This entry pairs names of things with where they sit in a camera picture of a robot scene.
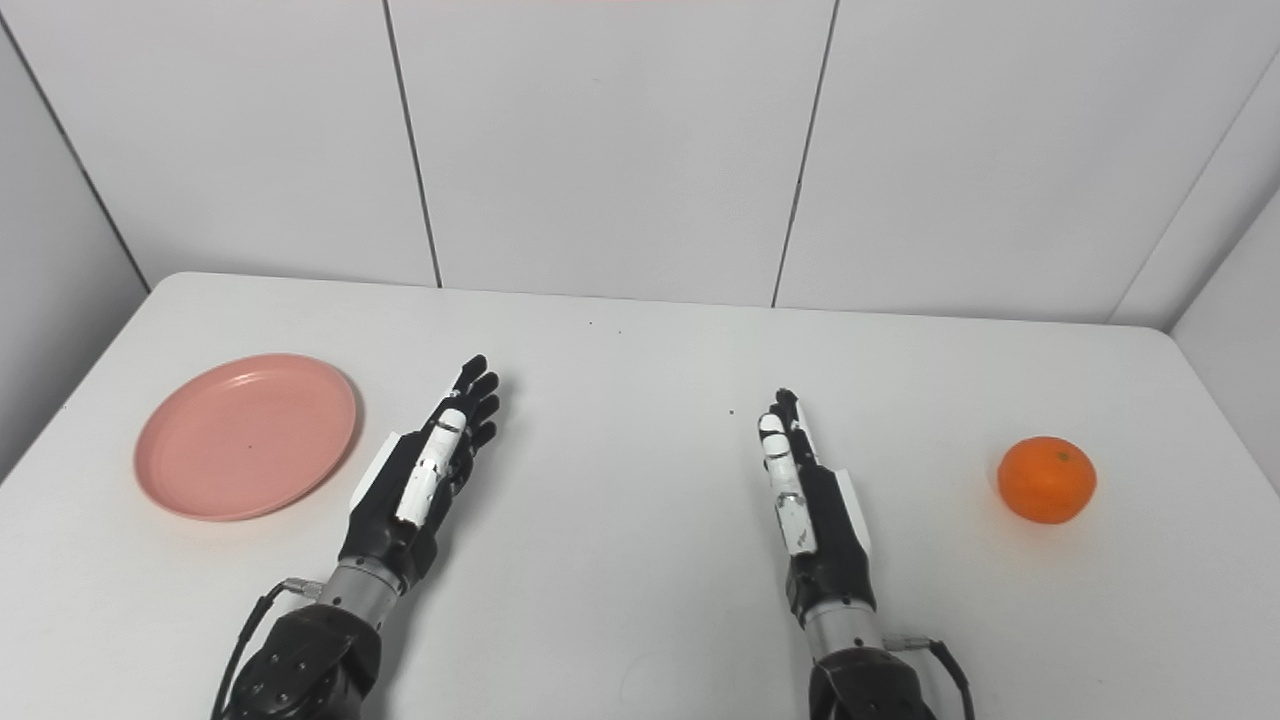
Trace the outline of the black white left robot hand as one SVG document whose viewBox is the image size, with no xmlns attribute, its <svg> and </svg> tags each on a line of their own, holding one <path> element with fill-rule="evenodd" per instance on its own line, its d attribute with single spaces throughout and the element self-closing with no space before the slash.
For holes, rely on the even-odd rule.
<svg viewBox="0 0 1280 720">
<path fill-rule="evenodd" d="M 440 530 L 477 451 L 497 437 L 500 378 L 479 354 L 424 425 L 390 439 L 361 480 L 338 559 L 387 573 L 403 594 L 434 564 Z"/>
</svg>

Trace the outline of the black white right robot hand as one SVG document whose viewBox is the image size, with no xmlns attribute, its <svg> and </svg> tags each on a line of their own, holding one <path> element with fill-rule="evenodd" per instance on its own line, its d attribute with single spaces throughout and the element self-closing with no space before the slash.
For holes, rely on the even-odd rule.
<svg viewBox="0 0 1280 720">
<path fill-rule="evenodd" d="M 800 398 L 774 393 L 758 438 L 773 509 L 788 556 L 785 593 L 801 626 L 829 605 L 877 610 L 870 555 L 854 521 L 851 482 L 826 466 L 813 445 Z"/>
</svg>

